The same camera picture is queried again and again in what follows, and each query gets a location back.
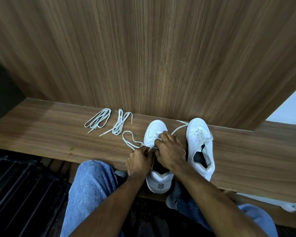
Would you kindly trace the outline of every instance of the black metal grate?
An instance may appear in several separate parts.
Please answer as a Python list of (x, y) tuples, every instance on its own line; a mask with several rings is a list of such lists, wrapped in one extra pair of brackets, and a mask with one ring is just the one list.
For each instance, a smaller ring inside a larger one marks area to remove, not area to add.
[(0, 157), (0, 236), (47, 236), (69, 189), (35, 159)]

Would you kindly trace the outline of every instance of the white wall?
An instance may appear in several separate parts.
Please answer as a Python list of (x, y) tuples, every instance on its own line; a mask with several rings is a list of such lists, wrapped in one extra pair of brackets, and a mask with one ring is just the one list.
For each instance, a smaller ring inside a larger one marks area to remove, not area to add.
[(296, 91), (266, 120), (296, 124)]

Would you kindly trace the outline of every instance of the blue denim jeans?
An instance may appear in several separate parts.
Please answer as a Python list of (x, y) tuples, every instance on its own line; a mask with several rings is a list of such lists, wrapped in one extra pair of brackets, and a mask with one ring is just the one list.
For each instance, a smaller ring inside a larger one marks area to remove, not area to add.
[[(60, 237), (69, 236), (118, 186), (117, 177), (110, 165), (98, 160), (83, 162), (77, 170), (69, 191), (68, 205)], [(181, 214), (211, 231), (193, 199), (179, 198), (177, 207)], [(274, 222), (264, 210), (251, 204), (241, 204), (238, 207), (269, 236), (277, 237)]]

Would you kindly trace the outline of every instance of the forearm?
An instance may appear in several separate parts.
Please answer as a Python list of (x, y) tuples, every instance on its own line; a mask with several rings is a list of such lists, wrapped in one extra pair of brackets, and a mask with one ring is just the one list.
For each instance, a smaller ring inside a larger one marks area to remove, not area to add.
[(117, 236), (144, 180), (142, 176), (130, 176), (70, 236)]
[(267, 236), (217, 187), (190, 165), (178, 167), (175, 175), (190, 193), (216, 236)]

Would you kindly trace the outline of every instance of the person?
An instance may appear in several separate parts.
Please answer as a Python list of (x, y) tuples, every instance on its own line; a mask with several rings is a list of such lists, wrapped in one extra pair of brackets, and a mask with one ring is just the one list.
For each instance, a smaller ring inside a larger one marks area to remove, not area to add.
[(128, 179), (118, 185), (114, 169), (101, 161), (88, 160), (78, 170), (69, 191), (61, 237), (123, 236), (124, 220), (135, 196), (151, 171), (153, 155), (174, 173), (189, 192), (181, 196), (176, 183), (173, 208), (202, 224), (216, 236), (277, 236), (271, 217), (250, 204), (234, 204), (217, 187), (203, 178), (185, 160), (183, 147), (175, 135), (164, 131), (155, 139), (158, 151), (141, 147), (126, 162)]

